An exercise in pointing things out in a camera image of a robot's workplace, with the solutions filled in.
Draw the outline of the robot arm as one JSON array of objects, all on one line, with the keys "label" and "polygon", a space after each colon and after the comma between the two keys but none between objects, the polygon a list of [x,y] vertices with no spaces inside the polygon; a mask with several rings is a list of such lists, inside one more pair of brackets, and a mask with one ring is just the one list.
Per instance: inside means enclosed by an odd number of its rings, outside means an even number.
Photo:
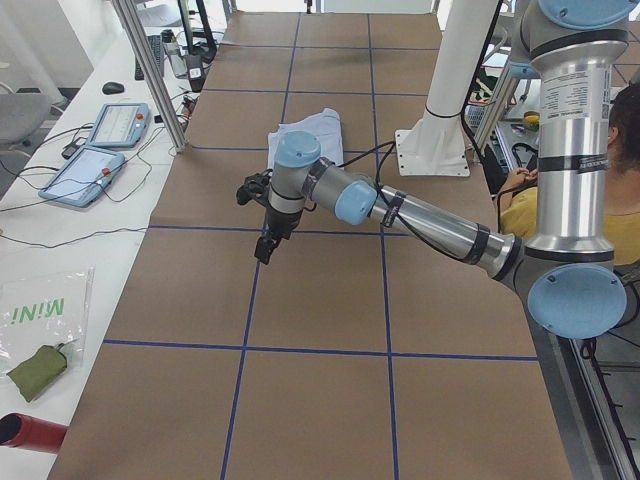
[{"label": "robot arm", "polygon": [[311,134],[280,140],[259,193],[237,193],[266,210],[255,248],[267,263],[314,202],[349,224],[368,218],[413,234],[434,250],[484,269],[521,299],[546,330],[589,339],[618,326],[630,290],[614,270],[603,234],[610,71],[628,44],[630,1],[533,1],[512,45],[541,79],[536,231],[501,234],[364,175],[321,154]]}]

